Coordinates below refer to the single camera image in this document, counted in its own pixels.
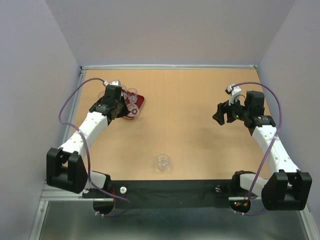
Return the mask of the red rectangular tray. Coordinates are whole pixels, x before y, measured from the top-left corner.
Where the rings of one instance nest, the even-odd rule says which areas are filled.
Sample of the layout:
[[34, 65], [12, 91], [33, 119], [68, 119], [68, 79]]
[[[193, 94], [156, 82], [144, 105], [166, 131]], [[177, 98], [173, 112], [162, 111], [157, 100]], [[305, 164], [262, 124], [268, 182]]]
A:
[[[136, 102], [135, 104], [138, 106], [138, 108], [139, 108], [139, 114], [140, 114], [140, 111], [141, 111], [142, 106], [143, 106], [143, 104], [144, 104], [145, 98], [144, 98], [142, 95], [139, 95], [139, 94], [138, 94], [137, 96], [138, 96], [138, 99], [137, 99], [137, 102]], [[126, 99], [125, 102], [126, 102], [127, 105], [130, 104], [129, 101], [128, 101], [128, 99]], [[134, 119], [134, 118], [128, 118], [127, 116], [124, 116], [124, 118], [129, 119], [129, 120], [133, 120], [133, 119]]]

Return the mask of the aluminium rail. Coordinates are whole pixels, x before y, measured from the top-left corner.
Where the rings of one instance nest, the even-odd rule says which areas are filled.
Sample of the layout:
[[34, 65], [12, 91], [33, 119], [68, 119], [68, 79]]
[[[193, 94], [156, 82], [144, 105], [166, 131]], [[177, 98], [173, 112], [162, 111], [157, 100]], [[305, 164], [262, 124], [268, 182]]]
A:
[[257, 65], [234, 64], [109, 64], [81, 66], [82, 70], [173, 70], [173, 69], [249, 69], [256, 70]]
[[86, 70], [83, 70], [82, 68], [80, 69], [78, 80], [76, 81], [75, 86], [71, 90], [71, 93], [66, 100], [63, 101], [63, 104], [58, 112], [58, 120], [62, 125], [62, 129], [64, 130], [61, 140], [57, 144], [58, 148], [73, 134], [73, 128], [68, 124], [62, 124], [61, 122], [71, 124], [75, 123], [76, 112], [79, 105], [79, 97], [82, 91], [79, 87], [85, 81], [86, 73]]
[[45, 181], [40, 199], [42, 201], [77, 201], [82, 199], [82, 194], [49, 186]]

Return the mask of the clear glass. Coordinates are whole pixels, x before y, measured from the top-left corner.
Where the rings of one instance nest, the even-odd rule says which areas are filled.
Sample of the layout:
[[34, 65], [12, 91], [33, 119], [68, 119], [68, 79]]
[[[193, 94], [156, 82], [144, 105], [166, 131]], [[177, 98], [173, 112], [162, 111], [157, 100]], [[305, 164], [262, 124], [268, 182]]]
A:
[[156, 165], [160, 171], [166, 171], [171, 166], [171, 158], [167, 154], [160, 154], [156, 158]]
[[101, 91], [101, 92], [98, 94], [98, 99], [102, 98], [104, 95], [105, 95], [105, 92], [104, 92], [104, 91]]
[[135, 118], [140, 113], [139, 107], [134, 103], [129, 103], [127, 105], [127, 108], [129, 113], [126, 117], [129, 119]]
[[129, 88], [127, 90], [127, 99], [130, 104], [135, 104], [138, 101], [138, 91], [135, 88]]

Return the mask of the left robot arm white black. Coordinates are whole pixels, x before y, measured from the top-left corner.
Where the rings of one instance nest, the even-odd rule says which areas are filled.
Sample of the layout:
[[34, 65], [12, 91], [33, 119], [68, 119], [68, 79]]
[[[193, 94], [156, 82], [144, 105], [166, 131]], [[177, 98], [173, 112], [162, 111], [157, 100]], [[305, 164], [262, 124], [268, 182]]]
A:
[[46, 183], [55, 188], [79, 194], [94, 189], [100, 197], [111, 193], [111, 184], [103, 173], [91, 172], [91, 164], [84, 164], [89, 148], [110, 123], [129, 113], [118, 80], [106, 85], [104, 96], [89, 109], [82, 124], [59, 148], [51, 148], [46, 155]]

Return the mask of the aluminium back rail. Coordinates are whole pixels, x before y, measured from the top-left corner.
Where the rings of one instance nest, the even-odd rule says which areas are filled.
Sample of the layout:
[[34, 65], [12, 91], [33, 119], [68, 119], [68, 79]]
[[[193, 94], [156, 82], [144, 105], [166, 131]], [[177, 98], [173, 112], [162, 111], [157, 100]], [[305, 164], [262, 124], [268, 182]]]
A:
[[234, 64], [109, 64], [81, 66], [82, 70], [173, 70], [173, 69], [249, 69], [256, 70], [257, 65]]

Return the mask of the aluminium front rail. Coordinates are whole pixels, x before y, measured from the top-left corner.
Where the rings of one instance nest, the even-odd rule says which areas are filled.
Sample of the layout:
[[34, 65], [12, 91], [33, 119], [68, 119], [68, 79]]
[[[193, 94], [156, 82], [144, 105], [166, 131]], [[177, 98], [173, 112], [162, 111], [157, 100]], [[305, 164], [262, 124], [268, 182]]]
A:
[[42, 201], [77, 201], [82, 199], [82, 194], [49, 186], [45, 181], [40, 199]]

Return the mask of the aluminium left rail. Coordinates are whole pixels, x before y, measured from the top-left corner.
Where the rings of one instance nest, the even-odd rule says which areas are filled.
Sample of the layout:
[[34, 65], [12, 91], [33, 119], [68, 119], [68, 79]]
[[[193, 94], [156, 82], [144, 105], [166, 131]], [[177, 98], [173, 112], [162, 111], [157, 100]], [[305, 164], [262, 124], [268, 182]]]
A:
[[76, 81], [75, 86], [71, 90], [71, 93], [66, 100], [63, 101], [63, 104], [58, 112], [58, 120], [62, 125], [62, 129], [64, 130], [61, 140], [57, 144], [58, 148], [73, 134], [73, 128], [68, 124], [62, 124], [61, 122], [71, 124], [75, 123], [76, 112], [79, 105], [79, 97], [82, 91], [79, 87], [85, 81], [86, 73], [86, 70], [83, 70], [82, 68], [80, 69], [78, 80]]

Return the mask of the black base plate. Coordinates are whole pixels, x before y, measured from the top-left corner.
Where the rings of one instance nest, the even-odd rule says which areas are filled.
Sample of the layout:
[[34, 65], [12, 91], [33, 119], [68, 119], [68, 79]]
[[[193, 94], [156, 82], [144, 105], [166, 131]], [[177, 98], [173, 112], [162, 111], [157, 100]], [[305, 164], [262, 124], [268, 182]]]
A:
[[110, 192], [116, 209], [229, 208], [230, 200], [244, 200], [248, 192], [232, 187], [230, 179], [218, 180], [113, 180]]

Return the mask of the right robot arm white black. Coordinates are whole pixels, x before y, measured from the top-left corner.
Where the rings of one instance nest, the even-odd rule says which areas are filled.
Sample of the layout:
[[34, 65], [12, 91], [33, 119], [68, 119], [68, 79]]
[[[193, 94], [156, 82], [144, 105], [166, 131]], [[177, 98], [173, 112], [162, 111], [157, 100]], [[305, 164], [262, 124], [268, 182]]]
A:
[[271, 176], [263, 179], [258, 173], [237, 171], [230, 182], [231, 192], [242, 195], [248, 191], [261, 198], [268, 211], [301, 211], [305, 208], [312, 185], [312, 177], [302, 172], [289, 157], [279, 136], [279, 127], [273, 118], [265, 115], [265, 96], [259, 91], [247, 91], [244, 103], [239, 98], [242, 90], [229, 86], [230, 99], [219, 103], [213, 119], [220, 125], [242, 121], [250, 135], [258, 143], [263, 160], [268, 164]]

